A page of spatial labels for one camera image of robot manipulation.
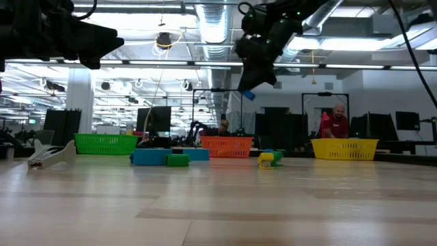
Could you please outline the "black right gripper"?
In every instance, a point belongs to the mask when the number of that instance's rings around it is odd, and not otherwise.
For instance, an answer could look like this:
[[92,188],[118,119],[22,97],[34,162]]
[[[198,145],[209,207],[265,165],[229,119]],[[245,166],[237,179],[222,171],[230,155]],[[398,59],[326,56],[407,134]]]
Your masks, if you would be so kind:
[[236,41],[235,52],[246,65],[238,85],[239,92],[250,91],[253,88],[268,83],[277,82],[271,67],[294,34],[302,33],[302,23],[298,20],[279,19],[274,22],[243,24],[244,35]]

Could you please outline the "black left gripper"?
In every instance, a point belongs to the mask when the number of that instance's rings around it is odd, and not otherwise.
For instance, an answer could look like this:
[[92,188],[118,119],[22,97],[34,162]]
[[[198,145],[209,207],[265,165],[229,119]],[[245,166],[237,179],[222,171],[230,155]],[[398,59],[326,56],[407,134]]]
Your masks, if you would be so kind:
[[27,0],[30,36],[27,57],[48,61],[63,57],[67,60],[80,58],[80,63],[91,70],[99,70],[100,58],[124,45],[124,39],[115,29],[77,22],[72,44],[72,11],[74,4],[66,1]]

